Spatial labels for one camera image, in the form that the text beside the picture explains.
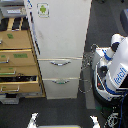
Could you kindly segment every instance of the cabinet drawer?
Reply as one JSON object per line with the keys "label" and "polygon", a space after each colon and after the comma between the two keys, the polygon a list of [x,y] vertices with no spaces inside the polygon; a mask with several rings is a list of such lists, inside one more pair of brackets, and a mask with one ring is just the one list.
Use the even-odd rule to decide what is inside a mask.
{"label": "cabinet drawer", "polygon": [[79,77],[82,59],[38,61],[42,78]]}
{"label": "cabinet drawer", "polygon": [[0,50],[0,66],[35,65],[31,49]]}
{"label": "cabinet drawer", "polygon": [[0,93],[26,93],[26,92],[39,92],[39,82],[27,81],[27,82],[1,82]]}
{"label": "cabinet drawer", "polygon": [[0,67],[0,77],[35,76],[38,75],[36,65],[19,67]]}
{"label": "cabinet drawer", "polygon": [[0,41],[0,49],[31,48],[26,30],[0,32]]}
{"label": "cabinet drawer", "polygon": [[77,98],[79,79],[43,80],[47,99]]}

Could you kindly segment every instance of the blue label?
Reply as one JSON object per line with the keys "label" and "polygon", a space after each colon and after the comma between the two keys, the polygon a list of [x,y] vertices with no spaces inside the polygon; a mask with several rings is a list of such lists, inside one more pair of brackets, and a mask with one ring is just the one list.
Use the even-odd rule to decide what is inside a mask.
{"label": "blue label", "polygon": [[117,77],[114,78],[114,81],[119,85],[123,78],[125,77],[126,70],[124,68],[120,68],[120,72],[117,74]]}

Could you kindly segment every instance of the floor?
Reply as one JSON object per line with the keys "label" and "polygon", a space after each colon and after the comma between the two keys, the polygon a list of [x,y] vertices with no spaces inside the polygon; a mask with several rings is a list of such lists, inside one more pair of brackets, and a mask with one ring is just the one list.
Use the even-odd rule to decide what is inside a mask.
{"label": "floor", "polygon": [[[92,56],[91,46],[110,46],[111,36],[120,33],[126,36],[120,23],[121,10],[128,8],[128,1],[92,0],[90,21],[85,45],[85,57]],[[90,84],[90,66],[83,61],[80,89],[77,99],[47,100],[45,98],[20,99],[18,105],[0,104],[0,128],[27,128],[32,113],[39,113],[36,124],[42,125],[79,125],[82,128],[92,128],[90,116],[98,117],[103,128],[105,119],[100,112],[100,106],[95,100]]]}

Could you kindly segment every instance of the drawer handle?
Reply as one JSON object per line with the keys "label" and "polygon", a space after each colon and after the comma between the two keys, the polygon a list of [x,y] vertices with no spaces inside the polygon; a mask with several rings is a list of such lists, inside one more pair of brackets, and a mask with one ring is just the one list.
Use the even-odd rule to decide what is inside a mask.
{"label": "drawer handle", "polygon": [[2,40],[0,40],[0,44],[2,44]]}
{"label": "drawer handle", "polygon": [[0,73],[0,75],[15,75],[16,71],[10,72],[10,73]]}
{"label": "drawer handle", "polygon": [[52,82],[54,82],[56,84],[66,84],[70,81],[69,80],[53,80]]}
{"label": "drawer handle", "polygon": [[9,59],[7,59],[7,61],[1,61],[0,64],[5,64],[5,63],[8,63],[9,62]]}
{"label": "drawer handle", "polygon": [[19,86],[18,86],[17,90],[6,90],[6,91],[3,91],[4,88],[6,88],[6,87],[5,86],[1,87],[1,92],[4,92],[4,93],[5,92],[19,92]]}
{"label": "drawer handle", "polygon": [[64,63],[62,63],[62,64],[59,64],[59,63],[56,63],[55,61],[51,61],[50,63],[51,63],[51,64],[54,64],[54,65],[57,65],[57,66],[64,66],[64,65],[69,64],[69,63],[71,63],[71,62],[68,61],[68,62],[64,62]]}

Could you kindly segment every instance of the refrigerator drawer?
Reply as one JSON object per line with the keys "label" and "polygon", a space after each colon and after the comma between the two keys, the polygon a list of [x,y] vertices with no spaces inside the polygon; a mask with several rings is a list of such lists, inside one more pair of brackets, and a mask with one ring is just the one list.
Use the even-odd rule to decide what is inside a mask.
{"label": "refrigerator drawer", "polygon": [[79,77],[82,66],[80,59],[59,59],[38,61],[42,78]]}
{"label": "refrigerator drawer", "polygon": [[26,82],[0,82],[0,93],[39,92],[38,78]]}
{"label": "refrigerator drawer", "polygon": [[19,67],[0,67],[0,77],[35,76],[38,75],[36,65]]}
{"label": "refrigerator drawer", "polygon": [[77,98],[79,79],[44,79],[47,99]]}
{"label": "refrigerator drawer", "polygon": [[7,6],[0,7],[4,17],[25,17],[26,11],[24,6]]}
{"label": "refrigerator drawer", "polygon": [[31,48],[28,32],[26,30],[0,32],[0,41],[0,49]]}
{"label": "refrigerator drawer", "polygon": [[0,66],[35,65],[31,49],[0,50]]}

